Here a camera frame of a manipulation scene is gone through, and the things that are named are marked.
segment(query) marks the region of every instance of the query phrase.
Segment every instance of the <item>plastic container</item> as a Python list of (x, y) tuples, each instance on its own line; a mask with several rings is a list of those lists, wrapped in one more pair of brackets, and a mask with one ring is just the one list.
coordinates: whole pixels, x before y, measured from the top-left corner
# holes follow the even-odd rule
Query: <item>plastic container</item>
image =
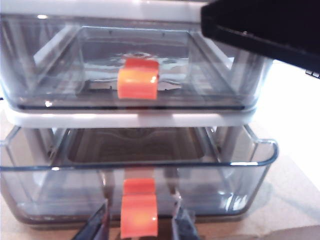
[(1, 193), (26, 224), (85, 221), (108, 198), (120, 215), (124, 179), (154, 178), (158, 215), (177, 193), (197, 216), (234, 216), (253, 201), (278, 155), (248, 126), (28, 129), (1, 141)]
[[(1, 16), (1, 85), (18, 112), (238, 113), (255, 108), (271, 62), (204, 38), (199, 23), (43, 18)], [(157, 99), (119, 99), (110, 88), (131, 57), (159, 63), (169, 83)]]

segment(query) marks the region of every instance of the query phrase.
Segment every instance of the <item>black plastic part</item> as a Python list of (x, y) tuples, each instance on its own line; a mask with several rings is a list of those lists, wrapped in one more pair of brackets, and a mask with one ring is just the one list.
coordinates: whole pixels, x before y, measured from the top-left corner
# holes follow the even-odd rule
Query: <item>black plastic part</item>
[(109, 221), (108, 206), (104, 203), (72, 240), (108, 240)]
[(177, 202), (172, 218), (172, 240), (201, 240), (187, 209)]
[(319, 0), (216, 0), (201, 9), (205, 37), (320, 72)]

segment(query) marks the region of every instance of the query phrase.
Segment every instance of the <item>plastic tray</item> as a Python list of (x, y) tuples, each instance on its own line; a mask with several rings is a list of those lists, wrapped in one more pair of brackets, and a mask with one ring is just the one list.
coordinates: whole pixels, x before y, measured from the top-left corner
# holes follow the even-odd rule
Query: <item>plastic tray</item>
[[(271, 63), (204, 38), (196, 23), (23, 15), (3, 15), (1, 23), (5, 99), (40, 125), (36, 114), (248, 112), (255, 108)], [(158, 89), (156, 100), (119, 99), (117, 90), (100, 83), (116, 83), (131, 57), (158, 61), (159, 81), (175, 84)], [(24, 126), (22, 115), (15, 119)], [(52, 127), (61, 126), (57, 121)]]
[(198, 216), (239, 215), (278, 155), (248, 126), (47, 131), (16, 127), (1, 142), (1, 193), (27, 224), (81, 222), (105, 198), (116, 219), (131, 177), (155, 179), (160, 217), (176, 191)]

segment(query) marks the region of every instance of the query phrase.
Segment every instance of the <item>container wall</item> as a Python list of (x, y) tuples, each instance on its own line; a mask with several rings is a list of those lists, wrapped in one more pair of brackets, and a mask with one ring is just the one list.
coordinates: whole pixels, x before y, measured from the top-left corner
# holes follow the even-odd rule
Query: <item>container wall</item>
[[(159, 63), (156, 99), (119, 99), (127, 58)], [(1, 16), (1, 84), (20, 111), (251, 109), (269, 63), (195, 23)]]
[[(25, 128), (13, 131), (1, 142), (1, 191), (17, 218), (30, 224), (83, 221), (105, 198), (117, 218), (129, 178), (154, 178), (162, 217), (172, 214), (177, 194), (197, 215), (237, 215), (250, 206), (278, 152), (274, 141), (257, 139), (247, 126), (63, 134), (58, 129), (52, 141), (56, 146), (61, 139), (56, 153), (36, 158), (36, 141), (29, 144), (20, 136)], [(15, 139), (24, 142), (26, 157), (10, 154)]]

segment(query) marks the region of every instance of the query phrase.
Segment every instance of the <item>orange clip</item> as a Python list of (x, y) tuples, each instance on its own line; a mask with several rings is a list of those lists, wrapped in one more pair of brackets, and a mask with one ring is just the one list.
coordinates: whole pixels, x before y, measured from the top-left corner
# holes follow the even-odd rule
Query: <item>orange clip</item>
[(117, 93), (120, 99), (157, 99), (159, 63), (128, 58), (118, 72)]
[(121, 205), (121, 238), (158, 235), (158, 210), (153, 178), (126, 179)]

